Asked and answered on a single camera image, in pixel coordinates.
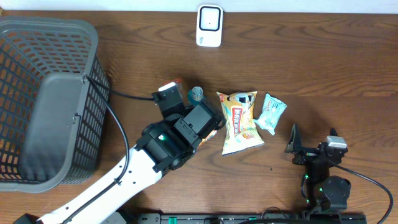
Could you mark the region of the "orange tissue pack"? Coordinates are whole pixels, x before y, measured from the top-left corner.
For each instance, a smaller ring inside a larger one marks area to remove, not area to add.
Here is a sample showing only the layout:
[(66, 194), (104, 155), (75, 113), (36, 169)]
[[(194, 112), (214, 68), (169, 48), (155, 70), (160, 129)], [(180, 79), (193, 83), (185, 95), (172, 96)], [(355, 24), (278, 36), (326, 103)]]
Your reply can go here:
[(213, 138), (217, 134), (217, 132), (218, 132), (217, 130), (212, 130), (212, 132), (210, 134), (208, 134), (207, 136), (201, 138), (201, 142), (200, 142), (199, 146), (202, 146), (204, 143), (206, 143), (211, 138)]

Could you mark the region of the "blue mouthwash bottle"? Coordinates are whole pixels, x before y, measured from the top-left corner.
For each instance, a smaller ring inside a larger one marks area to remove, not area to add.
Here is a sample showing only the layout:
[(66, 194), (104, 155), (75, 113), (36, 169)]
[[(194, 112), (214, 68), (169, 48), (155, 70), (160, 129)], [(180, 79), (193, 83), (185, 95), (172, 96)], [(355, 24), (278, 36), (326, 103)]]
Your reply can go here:
[(188, 92), (188, 101), (192, 105), (198, 105), (204, 98), (203, 89), (200, 86), (195, 86)]

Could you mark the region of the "teal wet wipes pack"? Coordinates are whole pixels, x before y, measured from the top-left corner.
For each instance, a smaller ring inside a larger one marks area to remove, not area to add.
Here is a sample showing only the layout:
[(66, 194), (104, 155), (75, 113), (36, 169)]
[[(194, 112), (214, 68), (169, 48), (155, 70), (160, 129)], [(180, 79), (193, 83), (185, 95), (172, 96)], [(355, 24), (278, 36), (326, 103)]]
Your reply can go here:
[(266, 94), (262, 107), (262, 113), (255, 119), (254, 122), (261, 128), (275, 134), (275, 128), (279, 122), (280, 117), (287, 108), (287, 105), (281, 100)]

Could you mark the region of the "yellow snack chip bag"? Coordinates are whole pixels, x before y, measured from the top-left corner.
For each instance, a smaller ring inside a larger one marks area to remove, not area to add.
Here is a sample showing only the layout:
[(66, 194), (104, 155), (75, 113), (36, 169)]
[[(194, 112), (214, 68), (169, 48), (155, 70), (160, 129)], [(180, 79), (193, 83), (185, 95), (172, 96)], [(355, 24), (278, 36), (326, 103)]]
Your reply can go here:
[(257, 91), (217, 93), (226, 119), (226, 137), (222, 155), (234, 154), (264, 145), (254, 122), (254, 104)]

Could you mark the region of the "orange chocolate bar wrapper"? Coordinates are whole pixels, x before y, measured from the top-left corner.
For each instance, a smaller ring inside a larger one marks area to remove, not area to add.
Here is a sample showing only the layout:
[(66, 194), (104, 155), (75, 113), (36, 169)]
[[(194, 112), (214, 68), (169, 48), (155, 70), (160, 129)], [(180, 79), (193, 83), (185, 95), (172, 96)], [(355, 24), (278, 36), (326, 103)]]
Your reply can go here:
[(168, 80), (168, 81), (164, 82), (164, 86), (171, 86), (173, 83), (178, 86), (182, 83), (182, 79), (176, 78), (174, 80)]

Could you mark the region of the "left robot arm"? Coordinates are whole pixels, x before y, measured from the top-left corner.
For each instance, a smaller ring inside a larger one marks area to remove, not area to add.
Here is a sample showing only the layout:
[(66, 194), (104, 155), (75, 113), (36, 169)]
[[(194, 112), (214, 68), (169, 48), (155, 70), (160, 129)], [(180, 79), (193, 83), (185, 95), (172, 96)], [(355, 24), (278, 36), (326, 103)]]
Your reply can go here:
[(153, 93), (163, 120), (148, 125), (128, 154), (107, 174), (64, 206), (16, 223), (102, 223), (130, 198), (191, 159), (202, 140), (225, 125), (219, 108), (204, 98), (185, 106), (176, 87)]

